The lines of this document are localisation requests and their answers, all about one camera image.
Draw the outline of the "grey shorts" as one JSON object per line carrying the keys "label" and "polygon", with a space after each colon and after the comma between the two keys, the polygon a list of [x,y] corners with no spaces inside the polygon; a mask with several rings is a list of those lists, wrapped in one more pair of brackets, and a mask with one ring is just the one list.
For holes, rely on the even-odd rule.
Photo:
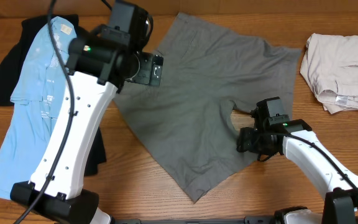
{"label": "grey shorts", "polygon": [[180,13],[156,49],[159,86],[126,83],[114,102],[152,157],[196,202],[256,160],[236,151],[231,113],[279,97],[292,113],[300,49]]}

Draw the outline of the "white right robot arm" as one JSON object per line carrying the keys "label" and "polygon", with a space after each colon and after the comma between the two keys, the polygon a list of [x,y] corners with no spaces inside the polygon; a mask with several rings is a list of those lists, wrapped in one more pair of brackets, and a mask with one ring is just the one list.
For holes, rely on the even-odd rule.
{"label": "white right robot arm", "polygon": [[296,164],[324,200],[322,213],[304,206],[284,208],[245,223],[358,223],[358,175],[342,165],[302,119],[291,120],[279,97],[267,98],[251,111],[254,126],[241,128],[237,152],[265,162],[279,154]]}

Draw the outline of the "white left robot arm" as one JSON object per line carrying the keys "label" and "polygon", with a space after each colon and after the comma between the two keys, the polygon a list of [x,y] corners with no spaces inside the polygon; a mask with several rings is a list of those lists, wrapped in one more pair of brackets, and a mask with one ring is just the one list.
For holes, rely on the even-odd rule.
{"label": "white left robot arm", "polygon": [[68,48],[60,65],[67,84],[50,141],[30,179],[11,190],[27,213],[57,223],[112,224],[99,196],[85,190],[85,167],[101,119],[125,82],[159,86],[163,58],[144,52],[154,28],[152,16],[116,1],[108,24],[101,24]]}

